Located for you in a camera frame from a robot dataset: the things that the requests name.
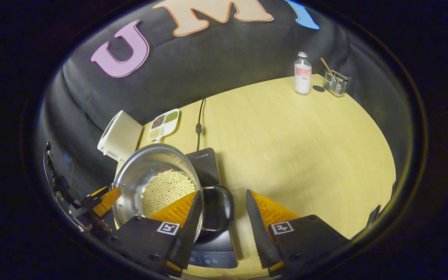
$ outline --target white beads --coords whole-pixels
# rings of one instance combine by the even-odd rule
[[[153,216],[172,202],[196,190],[188,175],[167,170],[152,177],[142,196],[143,214]]]

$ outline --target stainless steel pot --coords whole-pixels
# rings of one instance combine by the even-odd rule
[[[194,240],[198,239],[201,231],[218,232],[227,230],[233,224],[234,203],[229,190],[220,185],[202,187],[197,174],[188,158],[173,146],[157,143],[148,145],[135,151],[122,165],[114,179],[112,187],[117,187],[122,195],[112,209],[114,218],[119,227],[134,216],[143,214],[142,194],[152,177],[167,170],[185,172],[197,190],[214,189],[219,194],[219,227],[216,229],[204,228],[205,205]]]

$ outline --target plastic bottle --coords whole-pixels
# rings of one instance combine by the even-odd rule
[[[307,61],[307,54],[300,51],[300,57],[295,62],[295,91],[300,94],[308,94],[311,90],[312,65]]]

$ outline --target blue letter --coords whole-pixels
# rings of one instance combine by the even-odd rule
[[[305,9],[304,6],[302,6],[296,2],[293,2],[291,0],[285,0],[285,1],[288,2],[288,4],[291,5],[293,10],[295,10],[295,13],[297,13],[297,16],[298,16],[297,23],[299,25],[305,26],[307,28],[311,28],[313,30],[320,29],[319,26],[313,21],[313,19],[311,18],[311,15]]]

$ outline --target letter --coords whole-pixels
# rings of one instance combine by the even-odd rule
[[[153,6],[153,9],[164,7],[169,11],[177,24],[174,35],[180,37],[204,30],[209,24],[208,21],[197,18],[193,10],[219,23],[226,23],[232,4],[238,10],[234,17],[239,21],[272,21],[274,19],[258,0],[165,0]]]
[[[132,21],[115,33],[114,37],[122,37],[132,49],[131,57],[126,61],[117,60],[108,50],[109,42],[101,45],[91,56],[91,61],[96,62],[103,71],[114,78],[129,75],[138,69],[148,57],[149,46],[143,35],[137,30],[139,20]]]
[[[291,5],[293,10],[295,10],[295,13],[297,13],[297,16],[298,16],[297,23],[299,25],[305,26],[307,28],[311,28],[313,30],[320,29],[320,27],[313,21],[311,15],[305,9],[304,6],[302,6],[296,2],[293,2],[291,0],[285,0],[285,1],[288,2],[288,4]]]

